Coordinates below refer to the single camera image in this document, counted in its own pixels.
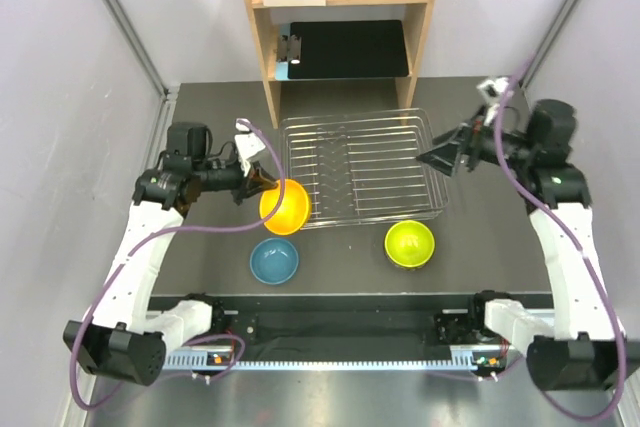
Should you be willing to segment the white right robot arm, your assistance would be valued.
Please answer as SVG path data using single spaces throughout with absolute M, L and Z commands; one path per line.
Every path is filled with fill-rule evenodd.
M 417 161 L 452 176 L 487 162 L 504 168 L 525 202 L 551 286 L 554 322 L 531 314 L 514 297 L 484 291 L 466 321 L 469 335 L 487 343 L 506 339 L 526 358 L 541 391 L 608 390 L 623 386 L 637 365 L 620 321 L 608 303 L 592 231 L 592 199 L 584 174 L 569 161 L 575 110 L 542 100 L 524 131 L 487 124 L 480 108 L 440 135 Z

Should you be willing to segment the blue bowl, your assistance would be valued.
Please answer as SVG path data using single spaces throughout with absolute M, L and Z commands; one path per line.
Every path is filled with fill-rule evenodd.
M 266 285 L 281 285 L 297 272 L 299 253 L 284 238 L 268 238 L 253 249 L 249 258 L 252 275 Z

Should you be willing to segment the orange bowl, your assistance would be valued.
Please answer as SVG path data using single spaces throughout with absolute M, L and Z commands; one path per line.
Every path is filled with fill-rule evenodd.
M 270 214 L 279 198 L 279 189 L 263 192 L 259 201 L 259 215 Z M 283 201 L 276 213 L 265 222 L 265 228 L 275 235 L 289 236 L 301 230 L 310 219 L 311 199 L 305 188 L 293 179 L 285 180 Z

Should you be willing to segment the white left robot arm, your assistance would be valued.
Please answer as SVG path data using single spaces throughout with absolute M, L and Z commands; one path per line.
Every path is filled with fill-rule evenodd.
M 202 194 L 227 191 L 241 204 L 284 181 L 260 165 L 262 153 L 275 151 L 264 134 L 242 118 L 235 128 L 228 157 L 212 153 L 212 133 L 202 123 L 168 128 L 156 165 L 135 182 L 125 232 L 100 293 L 84 318 L 64 329 L 72 385 L 84 371 L 148 386 L 169 354 L 197 337 L 212 344 L 226 334 L 225 317 L 203 295 L 189 295 L 153 319 L 147 311 L 169 246 L 176 234 L 193 230 L 184 222 Z

